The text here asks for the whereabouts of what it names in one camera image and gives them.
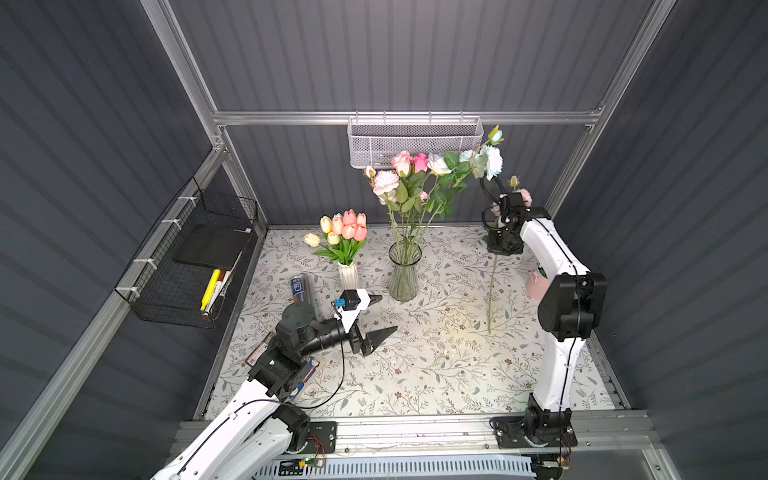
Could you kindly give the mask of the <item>hot pink rose stem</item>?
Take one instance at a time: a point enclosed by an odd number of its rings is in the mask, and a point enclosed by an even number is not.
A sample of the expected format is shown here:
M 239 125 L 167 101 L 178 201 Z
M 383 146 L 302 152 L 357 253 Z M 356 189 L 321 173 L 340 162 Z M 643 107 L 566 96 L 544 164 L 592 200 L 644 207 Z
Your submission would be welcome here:
M 425 190 L 425 182 L 429 174 L 429 161 L 426 154 L 419 153 L 413 158 L 412 163 L 413 163 L 413 174 L 411 175 L 410 193 L 413 199 L 421 191 L 427 192 Z

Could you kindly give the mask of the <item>large pale pink peony stem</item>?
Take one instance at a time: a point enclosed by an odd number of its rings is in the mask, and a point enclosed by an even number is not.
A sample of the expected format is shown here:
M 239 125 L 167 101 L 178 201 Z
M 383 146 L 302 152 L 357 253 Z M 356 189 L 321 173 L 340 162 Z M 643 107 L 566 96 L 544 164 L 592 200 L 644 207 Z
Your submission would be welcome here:
M 401 248 L 400 256 L 405 257 L 412 244 L 410 213 L 414 204 L 405 181 L 393 170 L 378 171 L 373 178 L 372 190 L 387 208 L 395 240 Z

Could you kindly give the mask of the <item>pale pink rose stem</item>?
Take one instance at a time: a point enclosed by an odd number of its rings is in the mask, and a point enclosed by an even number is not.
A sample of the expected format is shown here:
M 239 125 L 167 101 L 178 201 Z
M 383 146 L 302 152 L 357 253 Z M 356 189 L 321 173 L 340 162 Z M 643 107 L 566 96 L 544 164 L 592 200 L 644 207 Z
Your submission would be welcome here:
M 392 226 L 399 230 L 398 239 L 410 246 L 415 242 L 415 229 L 420 215 L 423 175 L 416 171 L 414 157 L 401 151 L 392 158 L 394 187 L 386 194 Z

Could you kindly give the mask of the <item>pink carnation stem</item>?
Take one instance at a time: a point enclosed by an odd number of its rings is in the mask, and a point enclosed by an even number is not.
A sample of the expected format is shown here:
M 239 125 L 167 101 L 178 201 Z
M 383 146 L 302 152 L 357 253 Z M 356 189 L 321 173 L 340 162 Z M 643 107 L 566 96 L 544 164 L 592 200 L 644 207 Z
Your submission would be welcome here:
M 410 212 L 408 213 L 408 241 L 412 245 L 417 245 L 420 242 L 423 230 L 423 222 L 426 216 L 429 200 L 430 195 L 425 191 L 421 191 L 416 197 L 413 198 L 414 203 Z

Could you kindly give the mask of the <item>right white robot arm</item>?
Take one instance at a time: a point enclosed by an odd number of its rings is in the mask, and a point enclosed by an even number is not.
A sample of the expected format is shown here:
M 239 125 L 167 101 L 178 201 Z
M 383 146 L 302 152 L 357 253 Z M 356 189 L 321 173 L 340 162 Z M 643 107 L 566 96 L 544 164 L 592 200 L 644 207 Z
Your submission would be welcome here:
M 548 212 L 529 208 L 509 196 L 498 200 L 497 225 L 484 225 L 491 253 L 517 255 L 525 247 L 544 271 L 547 289 L 537 318 L 545 337 L 537 383 L 520 416 L 490 420 L 501 448 L 573 447 L 571 390 L 576 363 L 586 340 L 599 325 L 607 279 L 578 260 L 556 230 Z

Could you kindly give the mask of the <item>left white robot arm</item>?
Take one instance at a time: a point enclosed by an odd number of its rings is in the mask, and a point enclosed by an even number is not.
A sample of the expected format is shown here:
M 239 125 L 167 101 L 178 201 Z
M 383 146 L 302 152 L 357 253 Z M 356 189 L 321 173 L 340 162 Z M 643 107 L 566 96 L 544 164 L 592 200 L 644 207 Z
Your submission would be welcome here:
M 365 289 L 345 290 L 324 320 L 307 301 L 286 307 L 232 400 L 155 478 L 249 479 L 281 454 L 303 450 L 310 409 L 294 399 L 312 375 L 312 355 L 334 347 L 373 353 L 395 330 L 363 334 L 358 318 L 381 299 Z

